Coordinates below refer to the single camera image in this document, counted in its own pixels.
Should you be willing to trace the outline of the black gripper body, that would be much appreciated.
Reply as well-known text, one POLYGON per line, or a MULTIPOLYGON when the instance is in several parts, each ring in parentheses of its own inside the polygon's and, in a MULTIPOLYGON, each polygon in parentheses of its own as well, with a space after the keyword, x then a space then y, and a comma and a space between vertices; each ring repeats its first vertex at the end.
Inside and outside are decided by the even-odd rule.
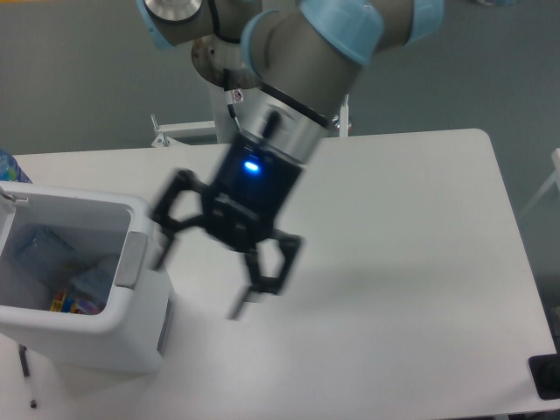
POLYGON ((302 171, 302 165, 236 135, 201 194, 206 232, 241 253, 269 239, 302 171))

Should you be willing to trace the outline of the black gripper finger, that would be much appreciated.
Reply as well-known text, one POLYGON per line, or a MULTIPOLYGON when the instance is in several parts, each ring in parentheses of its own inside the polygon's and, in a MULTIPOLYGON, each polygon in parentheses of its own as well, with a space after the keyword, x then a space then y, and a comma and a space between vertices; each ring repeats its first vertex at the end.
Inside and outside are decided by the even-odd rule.
POLYGON ((255 297, 262 294, 278 296, 283 292, 284 286, 290 274, 293 263, 296 261, 303 238, 299 235, 288 234, 282 230, 275 229, 270 239, 277 242, 278 249, 283 256, 283 263, 276 276, 264 276, 259 263, 257 246, 253 246, 244 254, 244 261, 248 270, 249 283, 238 297, 230 313, 228 320, 237 320, 243 306, 255 301, 255 297))
POLYGON ((191 228, 200 228, 210 238, 214 239, 214 235, 208 230, 210 220, 203 208, 203 198, 207 191, 208 185, 203 183, 195 172, 187 169, 178 169, 174 176, 163 190, 156 205, 151 211, 150 218, 160 227, 160 231, 164 236, 164 245, 162 251, 153 263, 153 269, 160 271, 169 255, 177 235, 191 228), (172 207, 182 193, 196 193, 199 195, 199 211, 183 220, 177 220, 172 217, 172 207))

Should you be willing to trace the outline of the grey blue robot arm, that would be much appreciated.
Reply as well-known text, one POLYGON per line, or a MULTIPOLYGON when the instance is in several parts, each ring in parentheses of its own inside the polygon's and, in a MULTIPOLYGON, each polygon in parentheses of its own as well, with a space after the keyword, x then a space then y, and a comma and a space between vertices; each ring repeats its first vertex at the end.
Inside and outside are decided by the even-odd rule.
POLYGON ((201 228, 243 255, 248 285, 230 312, 279 295, 302 238, 275 220, 319 140, 375 54, 436 32, 441 1, 301 1, 288 11, 259 1, 140 1, 139 13, 162 48, 214 36, 238 46, 255 77, 248 112, 230 113, 231 144, 213 180, 177 170, 151 217, 164 248, 201 228))

